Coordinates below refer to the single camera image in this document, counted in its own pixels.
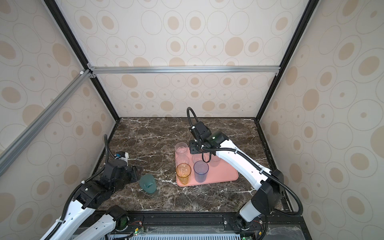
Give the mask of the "clear large wide glass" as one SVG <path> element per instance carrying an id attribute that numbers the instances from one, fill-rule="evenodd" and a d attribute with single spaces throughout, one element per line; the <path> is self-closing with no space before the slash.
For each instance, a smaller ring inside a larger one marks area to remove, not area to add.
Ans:
<path id="1" fill-rule="evenodd" d="M 198 161 L 202 161 L 204 159 L 204 154 L 195 154 L 192 155 L 192 161 L 193 163 L 196 163 Z"/>

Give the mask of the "blue translucent tall cup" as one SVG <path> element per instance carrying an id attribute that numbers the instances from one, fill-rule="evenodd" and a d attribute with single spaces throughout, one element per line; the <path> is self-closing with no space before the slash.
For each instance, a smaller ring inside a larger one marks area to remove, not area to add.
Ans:
<path id="1" fill-rule="evenodd" d="M 208 172 L 209 172 L 209 165 L 208 163 L 204 161 L 197 161 L 194 164 L 194 172 L 195 172 L 195 180 L 198 183 L 205 182 Z"/>

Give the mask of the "clear wide faceted tumbler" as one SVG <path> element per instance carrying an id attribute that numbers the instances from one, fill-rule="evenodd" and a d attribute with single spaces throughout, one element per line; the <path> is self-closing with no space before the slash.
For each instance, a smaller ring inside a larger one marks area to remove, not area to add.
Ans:
<path id="1" fill-rule="evenodd" d="M 190 159 L 186 155 L 179 155 L 176 157 L 176 167 L 180 164 L 189 164 Z"/>

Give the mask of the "yellow translucent tall glass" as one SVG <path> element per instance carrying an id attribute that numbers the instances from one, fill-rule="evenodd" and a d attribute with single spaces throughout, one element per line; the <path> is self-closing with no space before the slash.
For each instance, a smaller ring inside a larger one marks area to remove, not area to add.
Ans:
<path id="1" fill-rule="evenodd" d="M 176 168 L 177 178 L 181 184 L 187 185 L 190 179 L 192 169 L 189 164 L 182 163 Z"/>

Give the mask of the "pink plastic tray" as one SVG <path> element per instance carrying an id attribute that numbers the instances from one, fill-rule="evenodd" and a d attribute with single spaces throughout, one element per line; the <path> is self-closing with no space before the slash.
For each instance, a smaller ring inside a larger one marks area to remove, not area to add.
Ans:
<path id="1" fill-rule="evenodd" d="M 208 163 L 209 172 L 208 172 L 207 178 L 206 178 L 205 182 L 198 183 L 195 180 L 194 163 L 192 161 L 192 154 L 190 153 L 190 149 L 189 149 L 188 153 L 186 154 L 186 156 L 190 159 L 189 165 L 192 169 L 192 172 L 191 172 L 190 179 L 189 179 L 189 182 L 187 185 L 181 184 L 177 178 L 177 175 L 176 175 L 177 184 L 180 187 L 189 187 L 189 186 L 222 183 L 222 182 L 231 182 L 231 181 L 237 180 L 239 177 L 237 170 L 234 167 L 232 167 L 230 164 L 228 164 L 226 161 L 221 159 L 220 164 L 214 168 L 210 167 L 210 165 Z M 203 160 L 208 161 L 209 158 L 210 158 L 209 153 L 204 154 Z"/>

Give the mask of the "clear faceted short tumbler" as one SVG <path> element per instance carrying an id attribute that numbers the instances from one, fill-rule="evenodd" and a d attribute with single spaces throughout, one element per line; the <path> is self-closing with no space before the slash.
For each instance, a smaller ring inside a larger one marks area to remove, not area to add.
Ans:
<path id="1" fill-rule="evenodd" d="M 209 162 L 210 167 L 217 167 L 221 162 L 221 159 L 218 156 L 212 155 Z"/>

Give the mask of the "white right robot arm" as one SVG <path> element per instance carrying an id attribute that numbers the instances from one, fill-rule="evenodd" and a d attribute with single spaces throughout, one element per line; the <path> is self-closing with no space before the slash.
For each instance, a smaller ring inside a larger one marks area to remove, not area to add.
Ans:
<path id="1" fill-rule="evenodd" d="M 272 178 L 279 181 L 283 174 L 263 167 L 243 151 L 241 151 L 228 136 L 221 132 L 211 133 L 203 122 L 199 121 L 189 128 L 200 152 L 209 152 L 229 163 L 256 190 L 255 195 L 239 211 L 240 218 L 252 222 L 260 215 L 269 215 L 283 197 L 284 188 Z"/>

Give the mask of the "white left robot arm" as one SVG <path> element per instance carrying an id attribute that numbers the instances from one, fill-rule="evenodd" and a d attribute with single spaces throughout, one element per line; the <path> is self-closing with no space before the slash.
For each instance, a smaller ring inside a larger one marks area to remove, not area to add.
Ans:
<path id="1" fill-rule="evenodd" d="M 103 202 L 126 185 L 137 182 L 142 168 L 128 165 L 128 159 L 127 152 L 119 151 L 100 171 L 82 181 L 67 199 L 61 216 L 41 239 L 68 240 Z"/>

